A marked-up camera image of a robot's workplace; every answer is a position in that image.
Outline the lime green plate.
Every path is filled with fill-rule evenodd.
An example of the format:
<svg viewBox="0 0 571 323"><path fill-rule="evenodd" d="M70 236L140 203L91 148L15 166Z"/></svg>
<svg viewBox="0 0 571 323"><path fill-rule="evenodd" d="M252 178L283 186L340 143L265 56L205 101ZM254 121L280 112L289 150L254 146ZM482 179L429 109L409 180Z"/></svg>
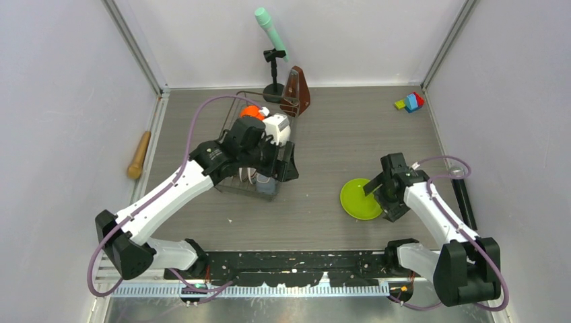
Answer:
<svg viewBox="0 0 571 323"><path fill-rule="evenodd" d="M369 179L355 178L341 188L339 200L343 210L351 217L368 221L379 217L383 210L372 194L364 194L364 186Z"/></svg>

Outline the small grey patterned mug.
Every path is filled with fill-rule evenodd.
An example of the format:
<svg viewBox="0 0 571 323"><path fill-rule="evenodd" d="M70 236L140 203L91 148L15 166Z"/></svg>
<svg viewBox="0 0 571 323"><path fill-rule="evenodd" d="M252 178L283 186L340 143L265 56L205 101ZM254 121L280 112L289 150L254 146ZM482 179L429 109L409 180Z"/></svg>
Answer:
<svg viewBox="0 0 571 323"><path fill-rule="evenodd" d="M256 190L261 194L274 195L276 192L276 180L262 174L256 175Z"/></svg>

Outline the black wire dish rack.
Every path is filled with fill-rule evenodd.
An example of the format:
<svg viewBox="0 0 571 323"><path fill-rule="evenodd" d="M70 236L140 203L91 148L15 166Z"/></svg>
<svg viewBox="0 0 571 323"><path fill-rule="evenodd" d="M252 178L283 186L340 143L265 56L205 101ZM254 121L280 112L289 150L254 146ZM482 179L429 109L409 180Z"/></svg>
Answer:
<svg viewBox="0 0 571 323"><path fill-rule="evenodd" d="M289 96L265 95L261 92L239 91L237 96L248 98L265 106L270 113L280 113L288 117L290 122L290 137L294 138L296 119L300 115L301 105L297 98ZM233 100L224 121L223 130L229 129L240 113L250 104L242 99ZM227 178L219 183L216 188L220 192L230 192L255 198L272 201L279 192L280 184L276 180L269 180L253 170L243 170L237 175Z"/></svg>

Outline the orange bowl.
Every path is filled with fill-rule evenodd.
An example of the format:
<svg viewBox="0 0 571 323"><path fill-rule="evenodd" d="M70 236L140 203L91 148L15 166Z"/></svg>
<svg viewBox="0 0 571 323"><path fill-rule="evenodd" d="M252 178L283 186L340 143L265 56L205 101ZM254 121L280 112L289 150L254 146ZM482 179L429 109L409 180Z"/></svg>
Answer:
<svg viewBox="0 0 571 323"><path fill-rule="evenodd" d="M243 118L245 116L257 118L259 120L264 120L265 115L263 114L262 110L258 106L247 106L240 111L239 117Z"/></svg>

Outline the white bowl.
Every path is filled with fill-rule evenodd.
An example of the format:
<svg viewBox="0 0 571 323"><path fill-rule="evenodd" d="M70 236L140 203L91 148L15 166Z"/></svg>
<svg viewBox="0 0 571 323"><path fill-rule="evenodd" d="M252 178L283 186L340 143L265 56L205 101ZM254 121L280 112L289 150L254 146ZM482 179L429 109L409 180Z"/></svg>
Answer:
<svg viewBox="0 0 571 323"><path fill-rule="evenodd" d="M290 139L291 135L291 127L290 127L290 120L286 116L282 116L280 118L280 122L277 126L278 134L277 134L277 142L279 146L284 146Z"/></svg>

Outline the green rimmed white plate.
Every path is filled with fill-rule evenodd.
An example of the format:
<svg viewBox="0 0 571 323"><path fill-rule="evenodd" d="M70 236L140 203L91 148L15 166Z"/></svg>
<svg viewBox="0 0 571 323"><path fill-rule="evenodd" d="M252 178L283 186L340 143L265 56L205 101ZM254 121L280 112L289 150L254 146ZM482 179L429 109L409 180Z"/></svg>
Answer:
<svg viewBox="0 0 571 323"><path fill-rule="evenodd" d="M248 174L248 181L251 184L255 184L257 182L257 171L253 168L248 168L247 174Z"/></svg>

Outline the white printed round plate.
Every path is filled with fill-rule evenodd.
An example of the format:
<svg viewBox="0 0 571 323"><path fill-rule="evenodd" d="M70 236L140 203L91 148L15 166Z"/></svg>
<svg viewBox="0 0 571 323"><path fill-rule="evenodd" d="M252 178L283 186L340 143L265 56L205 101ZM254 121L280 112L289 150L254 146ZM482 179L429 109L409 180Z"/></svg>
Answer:
<svg viewBox="0 0 571 323"><path fill-rule="evenodd" d="M248 182L250 180L250 175L248 168L240 168L239 169L239 176L242 182Z"/></svg>

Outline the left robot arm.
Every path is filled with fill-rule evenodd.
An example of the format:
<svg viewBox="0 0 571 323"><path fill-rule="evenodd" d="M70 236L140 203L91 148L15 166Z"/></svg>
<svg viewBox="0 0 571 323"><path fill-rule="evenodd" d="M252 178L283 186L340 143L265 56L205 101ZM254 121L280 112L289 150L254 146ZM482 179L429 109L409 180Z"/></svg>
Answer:
<svg viewBox="0 0 571 323"><path fill-rule="evenodd" d="M243 168L279 182L298 178L290 121L284 114L259 120L237 118L212 141L200 143L170 177L143 198L113 214L96 216L102 250L124 280L149 268L182 270L197 279L207 268L196 243L153 239L154 232L200 194L233 177Z"/></svg>

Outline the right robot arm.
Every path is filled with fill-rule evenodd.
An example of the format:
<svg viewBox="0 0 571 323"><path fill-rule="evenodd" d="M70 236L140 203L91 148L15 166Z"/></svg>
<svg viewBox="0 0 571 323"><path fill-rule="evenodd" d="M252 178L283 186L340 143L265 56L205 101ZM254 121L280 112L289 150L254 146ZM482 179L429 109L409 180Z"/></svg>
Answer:
<svg viewBox="0 0 571 323"><path fill-rule="evenodd" d="M374 197L390 222L413 211L441 245L433 252L413 238L390 241L383 256L387 272L425 278L447 307L508 299L497 241L481 237L454 213L419 162L409 166L402 153L390 153L380 164L381 173L364 186L364 194Z"/></svg>

